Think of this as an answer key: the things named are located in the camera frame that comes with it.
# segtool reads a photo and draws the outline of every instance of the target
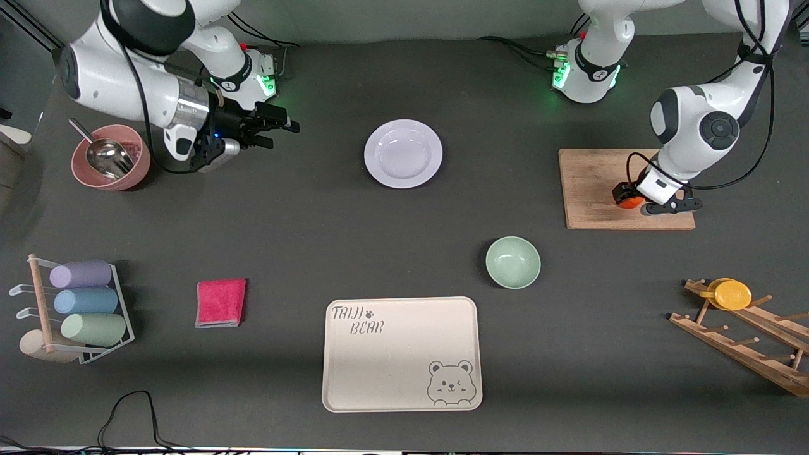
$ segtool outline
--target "green cup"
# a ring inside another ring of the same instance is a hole
[[[61,324],[61,335],[75,342],[110,347],[126,333],[126,322],[120,314],[71,314]]]
[[[486,252],[486,270],[495,283],[507,289],[522,289],[540,276],[540,254],[531,242],[503,237]]]

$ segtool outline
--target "light green bowl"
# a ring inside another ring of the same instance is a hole
[[[495,283],[508,289],[522,289],[540,276],[540,254],[531,242],[520,237],[503,237],[486,252],[486,270]]]

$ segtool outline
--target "pink cloth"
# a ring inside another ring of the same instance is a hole
[[[238,327],[242,321],[244,292],[248,281],[218,279],[197,284],[198,329],[214,327]]]

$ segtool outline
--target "pink bowl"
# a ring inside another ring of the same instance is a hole
[[[110,181],[87,162],[87,148],[90,143],[86,139],[82,139],[76,146],[76,150],[73,151],[73,159],[70,161],[73,176],[82,185],[106,191],[123,191],[140,183],[149,172],[151,166],[149,149],[137,131],[126,125],[107,125],[93,131],[93,137],[118,141],[129,152],[135,165],[125,176],[116,181]]]

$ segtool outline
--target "gray table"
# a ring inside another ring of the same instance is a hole
[[[527,41],[549,49],[562,38]],[[565,228],[557,151],[656,147],[648,112],[665,88],[733,60],[738,36],[639,37],[631,67],[595,106],[501,45],[408,41],[290,53],[278,103],[303,132],[208,175],[155,172],[128,193],[70,174],[66,118],[116,122],[58,88],[2,220],[0,288],[24,258],[118,262],[138,339],[81,366],[40,362],[17,342],[33,300],[0,307],[0,428],[27,444],[90,444],[123,393],[150,390],[163,435],[196,446],[434,451],[806,453],[809,402],[666,321],[699,302],[680,280],[732,276],[776,313],[807,310],[807,74],[795,30],[779,54],[771,154],[742,185],[703,193],[692,232]],[[700,182],[756,158],[760,110],[733,155]],[[431,125],[445,161],[428,185],[386,189],[362,147],[385,121]],[[542,274],[522,291],[481,268],[492,239],[525,236]],[[196,330],[196,283],[250,279],[238,329]],[[473,412],[334,415],[320,403],[324,310],[335,299],[469,296],[480,322],[484,401]],[[748,335],[740,321],[733,336]],[[768,353],[782,353],[764,345]],[[150,444],[145,402],[127,402],[109,444]]]

